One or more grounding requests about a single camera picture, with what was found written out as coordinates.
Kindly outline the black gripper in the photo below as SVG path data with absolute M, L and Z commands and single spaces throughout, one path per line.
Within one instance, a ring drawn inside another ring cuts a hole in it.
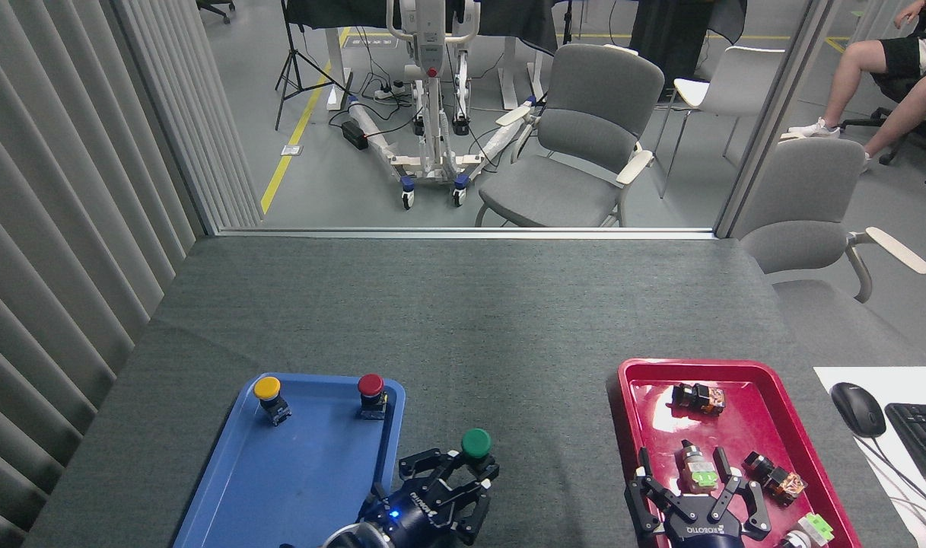
M 675 495 L 654 478 L 647 448 L 640 448 L 635 478 L 626 485 L 635 534 L 640 546 L 650 546 L 659 526 L 664 527 L 672 547 L 743 547 L 741 535 L 766 538 L 770 533 L 764 493 L 756 481 L 733 470 L 722 447 L 713 452 L 718 476 L 724 484 L 718 497 L 710 495 Z M 745 524 L 730 513 L 728 504 L 735 495 L 743 499 L 749 512 Z
M 500 465 L 469 465 L 476 478 L 450 489 L 453 472 L 467 461 L 466 452 L 438 448 L 400 458 L 401 488 L 372 503 L 358 520 L 366 545 L 434 547 L 456 537 L 472 546 L 489 511 L 489 489 Z

